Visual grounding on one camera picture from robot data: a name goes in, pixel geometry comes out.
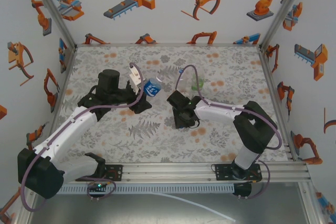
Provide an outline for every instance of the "table surface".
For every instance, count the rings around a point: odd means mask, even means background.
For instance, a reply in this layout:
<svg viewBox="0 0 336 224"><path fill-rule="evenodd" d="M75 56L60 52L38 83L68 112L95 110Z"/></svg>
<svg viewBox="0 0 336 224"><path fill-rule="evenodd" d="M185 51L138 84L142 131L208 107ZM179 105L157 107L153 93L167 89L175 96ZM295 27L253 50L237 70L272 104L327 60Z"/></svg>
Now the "table surface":
<svg viewBox="0 0 336 224"><path fill-rule="evenodd" d="M149 110L135 115L129 109L112 110L91 127L66 154L64 161L93 152L110 162L219 162L232 161L242 147L233 126L202 121L196 129L174 128L171 106L178 70L194 64L205 72L202 94L228 104L256 101L276 121L257 47L79 47L71 69L58 125L70 116L77 102L98 83L104 69L120 72L119 88L129 79L129 62L135 62L148 79L165 76L162 90L148 101ZM191 78L186 94L191 98ZM270 146L276 146L273 137ZM284 147L266 150L264 161L286 161Z"/></svg>

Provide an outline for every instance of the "clear plastic bottle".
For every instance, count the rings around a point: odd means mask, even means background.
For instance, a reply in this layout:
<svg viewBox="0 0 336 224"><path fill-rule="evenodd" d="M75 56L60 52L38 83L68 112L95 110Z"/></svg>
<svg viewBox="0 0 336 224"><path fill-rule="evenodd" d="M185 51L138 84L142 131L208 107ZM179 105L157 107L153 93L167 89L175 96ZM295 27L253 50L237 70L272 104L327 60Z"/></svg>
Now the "clear plastic bottle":
<svg viewBox="0 0 336 224"><path fill-rule="evenodd" d="M199 90L202 90L203 85L204 85L204 80L205 80L204 70L201 67L196 67L196 69L197 69L197 76L198 76L198 85L200 88ZM197 91L197 82L196 82L195 73L193 73L193 77L192 77L191 90Z"/></svg>
<svg viewBox="0 0 336 224"><path fill-rule="evenodd" d="M179 69L178 70L178 74L177 74L177 79L176 81L178 80L178 77L180 76L180 74L183 72L183 69ZM183 75L181 76L180 78L180 81L179 81L179 85L177 86L177 89L180 91L180 92L186 92L186 89L187 89L187 82L188 82L188 76L187 76L187 73L183 73Z"/></svg>
<svg viewBox="0 0 336 224"><path fill-rule="evenodd" d="M163 75L158 75L155 78L150 78L144 86L144 92L149 97L154 97L162 88Z"/></svg>

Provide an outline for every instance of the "blue bottle label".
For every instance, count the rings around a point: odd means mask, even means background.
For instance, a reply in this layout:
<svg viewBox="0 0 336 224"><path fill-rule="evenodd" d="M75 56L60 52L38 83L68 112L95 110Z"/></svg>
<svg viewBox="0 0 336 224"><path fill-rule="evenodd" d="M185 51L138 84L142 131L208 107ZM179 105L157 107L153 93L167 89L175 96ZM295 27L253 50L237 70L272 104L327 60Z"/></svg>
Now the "blue bottle label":
<svg viewBox="0 0 336 224"><path fill-rule="evenodd" d="M151 81L148 81L144 86L144 91L148 96L154 97L160 91L160 89L154 86Z"/></svg>

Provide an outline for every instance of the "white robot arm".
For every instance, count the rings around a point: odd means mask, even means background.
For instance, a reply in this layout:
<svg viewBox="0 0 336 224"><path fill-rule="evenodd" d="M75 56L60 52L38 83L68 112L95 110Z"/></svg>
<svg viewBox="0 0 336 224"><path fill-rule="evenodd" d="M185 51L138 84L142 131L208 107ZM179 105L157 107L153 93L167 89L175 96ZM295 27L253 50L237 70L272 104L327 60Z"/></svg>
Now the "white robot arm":
<svg viewBox="0 0 336 224"><path fill-rule="evenodd" d="M194 127L200 120L210 120L235 126L243 146L232 162L232 175L236 179L245 179L255 160L267 148L274 136L274 130L260 117L266 119L277 129L275 122L253 101L246 105L230 105L193 97L192 100L177 90L167 99L173 107L175 127ZM253 116L249 111L258 114Z"/></svg>
<svg viewBox="0 0 336 224"><path fill-rule="evenodd" d="M131 71L132 84L128 82L125 89L118 88L119 72L106 69L99 73L98 85L78 102L78 107L68 120L32 151L23 149L18 154L19 183L25 181L23 186L48 199L58 192L63 183L83 176L102 178L106 173L105 160L93 153L71 162L60 161L83 133L111 110L110 105L129 104L135 114L152 107L144 93L138 94L138 71L135 68L131 68Z"/></svg>

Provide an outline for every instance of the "white wall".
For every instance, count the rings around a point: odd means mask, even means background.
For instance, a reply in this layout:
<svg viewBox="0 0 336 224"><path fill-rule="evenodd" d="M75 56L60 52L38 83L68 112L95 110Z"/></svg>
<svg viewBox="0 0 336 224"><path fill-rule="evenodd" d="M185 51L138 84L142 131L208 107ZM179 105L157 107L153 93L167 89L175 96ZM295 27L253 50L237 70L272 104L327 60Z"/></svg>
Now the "white wall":
<svg viewBox="0 0 336 224"><path fill-rule="evenodd" d="M218 32L215 42L232 43L255 33L261 33L262 39L275 17L256 22L246 15L259 0L221 0L213 15L199 10L200 20L196 21L181 12L192 13L194 0L155 0L156 8L153 10L142 6L113 20L104 17L103 13L124 0L80 1L85 14L75 21L64 20L76 43L83 43L87 33L112 43L135 43L145 33L157 42L185 43L194 34L215 30ZM274 0L270 10L276 14L280 6L280 0Z"/></svg>
<svg viewBox="0 0 336 224"><path fill-rule="evenodd" d="M309 171L317 190L336 205L335 126L323 133L323 108L327 108L327 121L336 119L336 71L333 68L336 67L335 0L296 0L295 4L299 2L303 2L299 22L292 31L280 27L272 40L272 46L276 43L280 45L279 67L273 77L276 84L283 81L295 89L289 128L315 142L323 163L310 165ZM294 55L294 45L299 44L314 52L321 43L328 50L328 61L324 64L324 76L315 81L310 64ZM270 67L273 65L274 57L270 60ZM282 108L287 114L285 101ZM300 150L300 157L312 156L308 146Z"/></svg>
<svg viewBox="0 0 336 224"><path fill-rule="evenodd" d="M46 17L50 17L46 8L41 7L41 10ZM45 37L42 35L42 27L37 21L37 12L32 8L31 0L2 0L0 17L2 31L0 105L7 109L7 115L0 120L0 206L2 206L19 186L17 154L26 148L26 134L38 129L46 121L50 123L45 127L40 141L44 140L50 131L54 114L50 113L47 95L43 89L47 68L53 72L61 88L66 73L60 73L58 44L62 35L55 22L52 23L52 33ZM14 64L14 62L8 63L7 43L10 41L13 43L20 41L29 49L34 59L34 63L26 68L34 77L21 87L20 83L26 77L18 68L8 69ZM23 58L25 63L29 62L25 53ZM48 87L51 92L56 92L56 87L51 81Z"/></svg>

